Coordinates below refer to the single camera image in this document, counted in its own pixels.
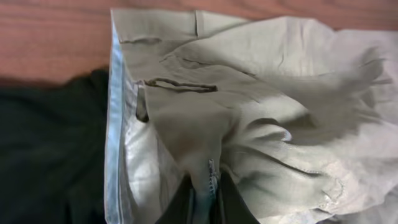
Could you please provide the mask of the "khaki green shorts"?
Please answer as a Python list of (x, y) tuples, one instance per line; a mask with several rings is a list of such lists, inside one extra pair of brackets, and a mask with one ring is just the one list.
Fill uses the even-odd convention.
[(113, 9), (107, 223), (155, 223), (221, 171), (259, 223), (397, 222), (397, 32)]

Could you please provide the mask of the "black folded garment left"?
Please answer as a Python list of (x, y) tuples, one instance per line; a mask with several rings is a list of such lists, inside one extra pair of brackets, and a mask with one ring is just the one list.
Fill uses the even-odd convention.
[(108, 79), (1, 85), (2, 223), (104, 223)]

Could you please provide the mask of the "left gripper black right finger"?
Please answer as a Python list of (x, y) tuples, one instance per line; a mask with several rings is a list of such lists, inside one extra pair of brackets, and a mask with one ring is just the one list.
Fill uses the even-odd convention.
[(225, 170), (221, 171), (218, 182), (214, 203), (214, 224), (259, 224)]

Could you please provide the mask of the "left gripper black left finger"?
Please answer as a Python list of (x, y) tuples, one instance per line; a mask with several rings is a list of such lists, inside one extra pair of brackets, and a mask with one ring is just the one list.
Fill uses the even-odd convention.
[(189, 175), (186, 175), (167, 209), (155, 224), (192, 224), (195, 204), (195, 189)]

